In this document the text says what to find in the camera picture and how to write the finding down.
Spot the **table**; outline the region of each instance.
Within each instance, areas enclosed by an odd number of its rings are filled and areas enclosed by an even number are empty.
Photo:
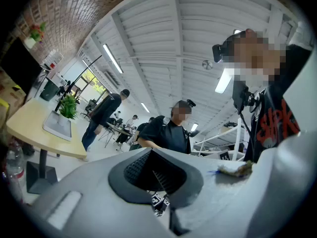
[[[129,134],[129,133],[123,131],[122,129],[119,129],[118,127],[112,125],[111,123],[107,122],[107,124],[109,125],[109,127],[110,127],[113,131],[110,130],[107,135],[105,135],[105,134],[106,134],[106,132],[105,132],[105,133],[98,139],[98,141],[99,141],[100,139],[102,139],[102,138],[104,138],[104,137],[107,136],[105,148],[106,148],[106,146],[108,145],[108,143],[110,142],[110,140],[112,139],[112,137],[113,137],[113,135],[114,135],[115,132],[119,132],[119,133],[121,133],[121,134],[131,136],[131,134]]]
[[[40,163],[27,162],[26,185],[28,193],[42,194],[57,182],[54,167],[46,166],[48,151],[84,159],[87,153],[78,136],[76,125],[71,123],[71,141],[57,137],[43,129],[51,109],[36,99],[22,106],[7,122],[7,131],[22,141],[40,147]]]

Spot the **floor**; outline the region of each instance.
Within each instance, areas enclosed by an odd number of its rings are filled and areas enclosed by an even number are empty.
[[[32,89],[30,96],[35,96],[35,92],[36,90]],[[41,97],[39,97],[39,95],[40,95],[40,91],[38,92],[35,98],[45,103],[48,106],[48,108],[52,110],[55,109],[57,105],[57,101],[58,101],[58,96],[55,96],[52,100],[47,102],[43,100]],[[85,105],[83,104],[77,106],[78,118],[72,121],[73,123],[76,124],[76,128],[80,137],[83,136],[89,124],[89,120],[87,118],[84,118],[84,116],[80,114],[81,112],[84,112],[84,110],[81,109],[81,107],[84,107],[84,106]],[[89,162],[104,159],[113,155],[120,154],[122,152],[129,151],[130,147],[126,143],[122,145],[121,150],[119,149],[119,146],[116,143],[114,143],[116,137],[118,136],[117,133],[113,136],[113,138],[110,140],[109,144],[105,148],[107,137],[102,138],[101,140],[98,140],[101,138],[104,132],[105,132],[105,129],[102,130],[101,134],[97,136],[95,141],[88,148],[87,157]],[[31,161],[35,163],[39,163],[39,159],[40,159],[40,149],[37,147],[35,147],[35,153],[33,156],[26,157],[26,161]],[[82,160],[79,160],[73,157],[68,157],[63,155],[61,155],[60,157],[57,157],[56,154],[53,152],[48,152],[48,156],[47,156],[47,166],[55,167],[58,180],[61,180],[67,174],[72,172],[74,169],[86,163],[87,162],[84,162]],[[38,195],[36,194],[27,193],[25,183],[23,183],[22,193],[23,193],[23,198],[25,203],[32,204],[32,202],[38,197]]]

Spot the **hair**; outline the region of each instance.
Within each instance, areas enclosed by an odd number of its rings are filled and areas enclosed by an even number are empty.
[[[188,108],[190,110],[190,113],[192,112],[192,107],[196,106],[196,104],[194,102],[192,102],[191,100],[187,100],[187,101],[179,101],[177,102],[174,107],[172,107],[172,110],[170,112],[170,117],[173,116],[173,109],[176,107],[176,106],[179,106],[181,108]]]

